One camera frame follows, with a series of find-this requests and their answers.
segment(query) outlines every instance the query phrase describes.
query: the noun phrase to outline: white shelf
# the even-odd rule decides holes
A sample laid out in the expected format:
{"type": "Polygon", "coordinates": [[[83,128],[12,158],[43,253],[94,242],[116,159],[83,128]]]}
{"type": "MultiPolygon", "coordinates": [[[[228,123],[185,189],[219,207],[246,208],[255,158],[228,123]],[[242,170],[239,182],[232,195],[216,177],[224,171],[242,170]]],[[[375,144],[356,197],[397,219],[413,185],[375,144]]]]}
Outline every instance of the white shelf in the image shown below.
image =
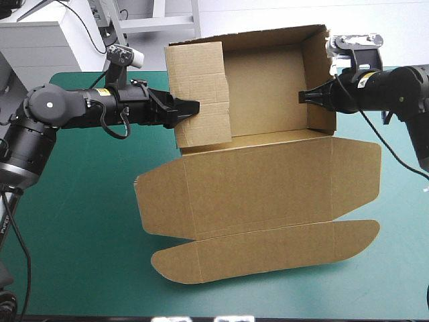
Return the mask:
{"type": "Polygon", "coordinates": [[[123,33],[157,32],[160,30],[174,30],[177,28],[192,29],[194,20],[192,16],[162,17],[121,20],[119,22],[123,33]]]}

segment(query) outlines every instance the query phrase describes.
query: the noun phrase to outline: open cardboard box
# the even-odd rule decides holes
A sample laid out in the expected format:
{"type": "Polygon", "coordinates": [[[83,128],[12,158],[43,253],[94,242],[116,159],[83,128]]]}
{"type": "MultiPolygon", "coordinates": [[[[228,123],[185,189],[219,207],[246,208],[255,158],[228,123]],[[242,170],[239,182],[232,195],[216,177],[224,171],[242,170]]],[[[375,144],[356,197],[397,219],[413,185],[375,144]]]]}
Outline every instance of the open cardboard box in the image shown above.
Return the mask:
{"type": "Polygon", "coordinates": [[[193,239],[155,269],[194,284],[325,264],[364,250],[376,221],[333,221],[379,193],[377,144],[332,137],[335,114],[298,104],[330,78],[324,25],[166,48],[170,90],[200,101],[176,128],[182,157],[135,183],[144,229],[193,239]]]}

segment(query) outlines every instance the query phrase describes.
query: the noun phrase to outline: box flap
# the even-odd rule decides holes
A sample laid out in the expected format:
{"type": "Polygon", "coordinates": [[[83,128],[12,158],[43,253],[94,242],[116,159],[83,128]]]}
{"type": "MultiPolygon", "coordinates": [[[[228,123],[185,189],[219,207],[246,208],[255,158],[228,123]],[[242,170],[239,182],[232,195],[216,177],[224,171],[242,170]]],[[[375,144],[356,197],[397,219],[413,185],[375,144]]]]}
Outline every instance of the box flap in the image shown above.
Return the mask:
{"type": "Polygon", "coordinates": [[[156,252],[152,265],[174,282],[196,284],[337,262],[375,238],[373,220],[315,223],[195,241],[156,252]]]}
{"type": "Polygon", "coordinates": [[[171,93],[200,102],[200,113],[175,127],[178,146],[230,142],[229,90],[222,44],[167,47],[166,62],[171,93]]]}
{"type": "Polygon", "coordinates": [[[202,240],[331,221],[378,195],[380,162],[377,144],[322,137],[187,155],[135,189],[147,232],[202,240]]]}
{"type": "Polygon", "coordinates": [[[207,38],[176,42],[170,46],[182,44],[201,44],[205,42],[222,42],[223,50],[252,49],[273,47],[279,45],[298,44],[318,32],[326,30],[325,25],[302,25],[274,30],[258,30],[254,32],[241,32],[239,34],[226,34],[207,38]]]}

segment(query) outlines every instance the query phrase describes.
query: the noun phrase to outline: white cabinet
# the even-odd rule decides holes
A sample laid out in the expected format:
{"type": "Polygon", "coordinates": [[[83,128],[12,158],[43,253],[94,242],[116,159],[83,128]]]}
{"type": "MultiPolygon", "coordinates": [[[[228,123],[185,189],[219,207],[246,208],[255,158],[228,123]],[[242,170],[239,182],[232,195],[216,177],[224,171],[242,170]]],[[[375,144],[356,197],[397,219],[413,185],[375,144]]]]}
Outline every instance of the white cabinet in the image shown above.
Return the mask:
{"type": "MultiPolygon", "coordinates": [[[[17,18],[39,0],[27,0],[11,17],[0,20],[0,52],[27,89],[49,82],[58,72],[101,71],[105,55],[98,53],[77,16],[53,2],[27,18],[17,18]]],[[[97,48],[104,51],[87,1],[68,4],[85,22],[97,48]]]]}

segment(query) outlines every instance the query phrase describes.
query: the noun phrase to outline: black cable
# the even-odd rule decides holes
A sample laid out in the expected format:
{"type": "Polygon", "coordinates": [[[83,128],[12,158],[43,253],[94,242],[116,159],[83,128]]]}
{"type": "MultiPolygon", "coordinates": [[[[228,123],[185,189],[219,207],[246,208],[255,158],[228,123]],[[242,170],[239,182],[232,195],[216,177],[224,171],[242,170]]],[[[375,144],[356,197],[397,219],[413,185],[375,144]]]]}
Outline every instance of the black cable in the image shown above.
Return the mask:
{"type": "Polygon", "coordinates": [[[27,290],[25,292],[24,304],[21,311],[21,316],[19,317],[19,322],[22,322],[22,319],[27,311],[29,294],[32,290],[32,257],[29,254],[27,246],[25,245],[24,239],[22,238],[21,232],[19,231],[18,224],[16,224],[15,218],[13,218],[13,214],[11,209],[9,208],[9,203],[7,202],[6,193],[1,191],[1,198],[3,199],[3,204],[6,209],[6,214],[9,216],[9,220],[12,224],[12,228],[15,232],[15,235],[18,239],[19,244],[21,245],[22,251],[25,254],[25,258],[27,260],[27,290]]]}
{"type": "Polygon", "coordinates": [[[82,23],[82,25],[85,27],[85,30],[86,30],[86,32],[88,33],[88,36],[89,36],[89,40],[93,43],[93,46],[94,46],[95,50],[97,52],[99,52],[100,54],[103,54],[103,55],[106,54],[107,53],[106,48],[105,48],[104,52],[102,52],[101,50],[99,50],[97,48],[97,46],[94,43],[93,37],[91,36],[91,34],[90,34],[90,32],[89,32],[86,24],[83,22],[82,18],[77,14],[77,12],[75,12],[75,10],[73,10],[72,8],[70,8],[68,5],[66,5],[65,3],[61,2],[60,0],[55,0],[55,1],[58,2],[58,3],[61,3],[63,6],[65,6],[65,8],[69,9],[71,12],[74,13],[75,16],[77,16],[77,18],[80,20],[80,22],[82,23]]]}
{"type": "Polygon", "coordinates": [[[340,78],[338,77],[338,74],[335,74],[335,79],[338,82],[338,84],[340,85],[341,89],[344,91],[345,95],[347,95],[347,97],[356,104],[357,109],[359,111],[359,113],[363,116],[363,118],[365,119],[365,121],[368,123],[368,125],[371,127],[371,129],[374,131],[375,135],[380,139],[380,141],[384,144],[384,146],[389,150],[389,152],[391,153],[391,155],[396,159],[396,161],[398,161],[404,168],[408,169],[411,172],[414,172],[416,174],[419,174],[420,176],[424,177],[425,179],[429,180],[429,175],[427,175],[426,173],[423,173],[422,171],[419,171],[415,168],[412,168],[411,166],[409,166],[408,164],[406,164],[404,161],[401,160],[401,158],[399,156],[397,156],[397,154],[395,153],[395,151],[391,148],[391,146],[383,139],[383,137],[381,136],[381,134],[377,131],[377,129],[375,128],[375,126],[372,124],[372,122],[369,120],[369,118],[367,117],[367,115],[363,112],[362,108],[359,106],[358,102],[355,100],[355,98],[353,96],[351,96],[351,94],[349,93],[349,91],[345,88],[344,84],[341,82],[340,78]]]}
{"type": "Polygon", "coordinates": [[[95,85],[97,85],[97,83],[107,74],[107,70],[105,70],[104,72],[102,72],[100,74],[100,76],[97,77],[96,80],[94,80],[94,82],[91,84],[91,86],[89,87],[90,89],[93,89],[95,85]]]}
{"type": "Polygon", "coordinates": [[[123,13],[124,11],[127,13],[127,17],[125,18],[125,20],[128,20],[128,10],[122,9],[119,13],[123,13]]]}
{"type": "MultiPolygon", "coordinates": [[[[124,11],[127,13],[127,17],[125,18],[125,20],[128,20],[128,10],[122,9],[119,13],[123,13],[124,11]]],[[[109,45],[105,44],[106,48],[108,48],[108,47],[112,46],[113,44],[115,44],[117,40],[118,40],[118,37],[116,37],[115,40],[113,40],[113,42],[111,44],[109,44],[109,45]]]]}
{"type": "Polygon", "coordinates": [[[122,112],[120,112],[120,114],[119,114],[121,116],[121,119],[122,119],[123,124],[125,126],[125,135],[123,136],[123,135],[116,133],[115,131],[111,130],[109,128],[109,126],[107,126],[106,119],[105,119],[106,118],[106,112],[107,112],[106,105],[104,105],[102,102],[94,101],[92,99],[89,100],[89,103],[92,103],[95,106],[98,106],[102,109],[101,116],[100,116],[100,125],[107,134],[109,134],[110,136],[112,136],[118,140],[124,140],[131,135],[131,126],[130,126],[128,118],[127,118],[127,109],[126,108],[124,108],[122,110],[122,112]]]}
{"type": "Polygon", "coordinates": [[[9,142],[8,142],[8,141],[6,141],[5,139],[0,138],[0,142],[2,142],[2,143],[4,143],[4,144],[5,144],[5,146],[6,146],[6,150],[8,150],[8,149],[9,149],[9,142]]]}

